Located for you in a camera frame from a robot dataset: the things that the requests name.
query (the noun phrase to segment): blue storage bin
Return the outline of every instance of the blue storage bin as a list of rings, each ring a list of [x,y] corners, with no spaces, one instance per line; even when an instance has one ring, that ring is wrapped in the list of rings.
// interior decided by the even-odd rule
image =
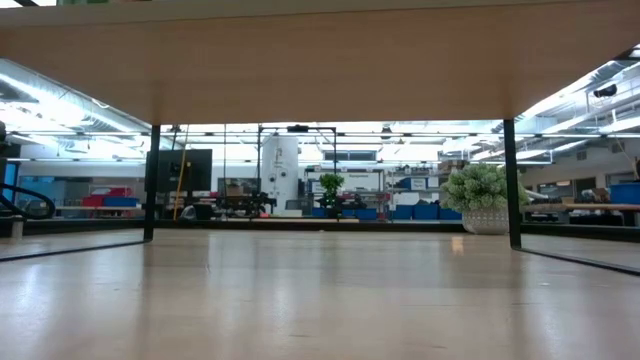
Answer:
[[[640,205],[640,183],[611,185],[611,203]]]
[[[410,220],[413,216],[413,205],[396,205],[396,210],[392,213],[395,220]]]
[[[358,209],[356,210],[356,217],[360,220],[377,220],[378,212],[376,209]]]
[[[414,220],[438,220],[438,205],[416,205],[413,207]]]
[[[107,196],[102,201],[102,206],[135,207],[138,199],[124,196]]]
[[[462,220],[462,214],[451,209],[440,208],[440,220]]]
[[[324,208],[313,208],[311,209],[311,216],[313,217],[327,217]]]
[[[419,189],[414,189],[414,187],[412,186],[412,180],[416,179],[416,177],[407,177],[404,178],[402,180],[400,180],[398,182],[398,185],[400,185],[401,188],[403,189],[407,189],[407,190],[411,190],[411,191],[417,191],[417,190],[424,190],[424,188],[420,187]],[[424,185],[425,188],[429,187],[429,178],[424,178]]]
[[[411,190],[411,178],[404,178],[400,180],[398,182],[398,185],[400,185],[400,187],[403,189]]]

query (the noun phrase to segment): potted plant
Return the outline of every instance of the potted plant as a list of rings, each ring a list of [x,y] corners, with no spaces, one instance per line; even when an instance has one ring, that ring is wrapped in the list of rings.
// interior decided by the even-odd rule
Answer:
[[[325,208],[327,217],[337,218],[342,212],[338,200],[338,189],[344,184],[344,178],[337,174],[324,174],[320,176],[320,185],[324,188],[324,195],[319,200]]]
[[[519,201],[528,202],[519,187]],[[442,185],[446,197],[442,206],[462,213],[464,228],[478,235],[503,235],[509,231],[507,176],[495,165],[468,165],[449,176]]]

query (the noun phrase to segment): black monitor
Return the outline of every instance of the black monitor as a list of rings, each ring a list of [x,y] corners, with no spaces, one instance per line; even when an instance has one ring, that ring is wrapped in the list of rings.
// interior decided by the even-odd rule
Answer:
[[[181,191],[211,191],[212,150],[187,150]],[[160,151],[158,161],[158,192],[178,189],[182,150]]]

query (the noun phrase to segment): yellow pole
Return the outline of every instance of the yellow pole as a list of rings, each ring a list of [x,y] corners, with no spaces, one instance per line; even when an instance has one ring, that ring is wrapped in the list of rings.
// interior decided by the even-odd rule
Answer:
[[[180,165],[180,178],[178,179],[178,190],[176,190],[176,200],[173,203],[173,221],[178,219],[178,201],[180,201],[180,190],[182,190],[182,176],[184,175],[184,165],[187,158],[187,144],[189,143],[189,125],[187,125],[187,136],[182,147],[182,164]]]

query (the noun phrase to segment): wooden floor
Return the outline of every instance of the wooden floor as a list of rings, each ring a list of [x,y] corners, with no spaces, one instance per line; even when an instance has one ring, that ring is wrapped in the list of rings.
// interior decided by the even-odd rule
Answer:
[[[0,264],[0,359],[628,360],[638,299],[505,237],[166,230]]]
[[[640,244],[562,236],[524,235],[522,246],[640,269]]]
[[[89,234],[53,234],[25,236],[21,240],[0,239],[0,258],[45,254],[54,251],[93,246],[124,244],[142,240],[140,230],[111,231]]]

